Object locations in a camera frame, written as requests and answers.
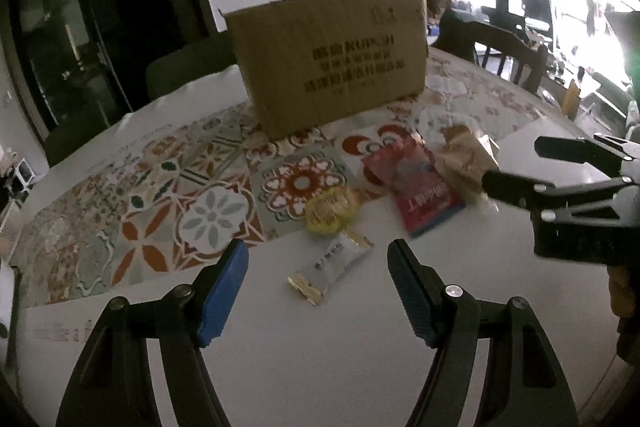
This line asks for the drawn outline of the white gold snack packet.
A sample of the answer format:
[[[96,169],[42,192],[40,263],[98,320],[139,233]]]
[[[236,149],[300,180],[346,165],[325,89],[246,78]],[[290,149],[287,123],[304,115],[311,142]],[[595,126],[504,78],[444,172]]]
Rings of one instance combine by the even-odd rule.
[[[341,231],[319,258],[290,275],[288,283],[308,303],[318,306],[329,289],[373,248],[366,236],[351,229]]]

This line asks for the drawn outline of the rose gold foil snack bag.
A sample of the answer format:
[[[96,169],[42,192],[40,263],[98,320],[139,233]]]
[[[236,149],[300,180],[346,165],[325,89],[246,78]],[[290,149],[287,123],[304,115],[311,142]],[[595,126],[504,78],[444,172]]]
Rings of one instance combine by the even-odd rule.
[[[498,170],[500,148],[491,137],[463,124],[442,129],[445,143],[433,153],[435,169],[467,204],[488,201],[482,179],[487,171]]]

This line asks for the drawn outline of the red snack packet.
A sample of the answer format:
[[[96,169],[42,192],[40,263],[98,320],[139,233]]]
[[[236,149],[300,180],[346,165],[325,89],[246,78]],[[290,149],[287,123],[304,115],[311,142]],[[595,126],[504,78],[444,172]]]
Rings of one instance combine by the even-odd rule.
[[[416,133],[382,147],[362,162],[394,195],[411,237],[434,229],[465,206],[437,172],[431,153]]]

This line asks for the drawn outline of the dark wooden chair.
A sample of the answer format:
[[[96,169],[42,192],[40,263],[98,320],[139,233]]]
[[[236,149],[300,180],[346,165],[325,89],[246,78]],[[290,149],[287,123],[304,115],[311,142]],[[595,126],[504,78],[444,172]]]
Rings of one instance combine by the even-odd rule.
[[[530,94],[537,93],[547,69],[549,52],[544,44],[534,50],[512,31],[480,22],[474,17],[465,20],[452,9],[442,13],[438,27],[439,36],[434,42],[436,49],[475,63],[475,46],[482,44],[488,52],[500,53],[497,75],[502,73],[506,59],[511,57],[518,65],[513,82]]]

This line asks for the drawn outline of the yellow snack packet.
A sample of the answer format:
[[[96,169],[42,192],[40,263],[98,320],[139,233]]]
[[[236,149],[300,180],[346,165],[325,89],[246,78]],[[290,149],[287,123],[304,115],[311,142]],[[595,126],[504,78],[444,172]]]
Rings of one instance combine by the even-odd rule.
[[[306,228],[311,233],[333,234],[345,230],[361,207],[360,196],[346,186],[331,187],[306,202]]]

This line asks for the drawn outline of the patterned floral table mat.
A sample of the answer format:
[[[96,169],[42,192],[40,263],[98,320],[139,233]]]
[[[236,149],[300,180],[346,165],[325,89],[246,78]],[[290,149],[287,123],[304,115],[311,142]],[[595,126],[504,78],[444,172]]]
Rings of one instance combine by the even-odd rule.
[[[554,115],[436,50],[422,93],[274,141],[230,67],[126,115],[48,171],[11,258],[18,295],[26,307],[52,305],[208,265],[235,237],[256,246],[300,230],[307,200],[325,188],[381,197],[362,158],[413,130],[463,124],[501,140]]]

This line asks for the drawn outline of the brown cardboard box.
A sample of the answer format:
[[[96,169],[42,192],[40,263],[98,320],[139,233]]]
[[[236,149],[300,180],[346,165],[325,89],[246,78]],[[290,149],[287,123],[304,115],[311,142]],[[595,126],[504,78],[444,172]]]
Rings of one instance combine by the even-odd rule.
[[[280,0],[224,18],[270,139],[424,90],[426,0]]]

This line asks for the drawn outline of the dark upholstered chair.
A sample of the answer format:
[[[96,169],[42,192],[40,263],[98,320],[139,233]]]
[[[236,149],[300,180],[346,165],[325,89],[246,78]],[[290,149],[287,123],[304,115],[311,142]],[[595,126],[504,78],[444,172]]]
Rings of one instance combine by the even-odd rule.
[[[152,98],[160,98],[235,63],[228,32],[218,32],[153,62],[145,72],[146,87]]]

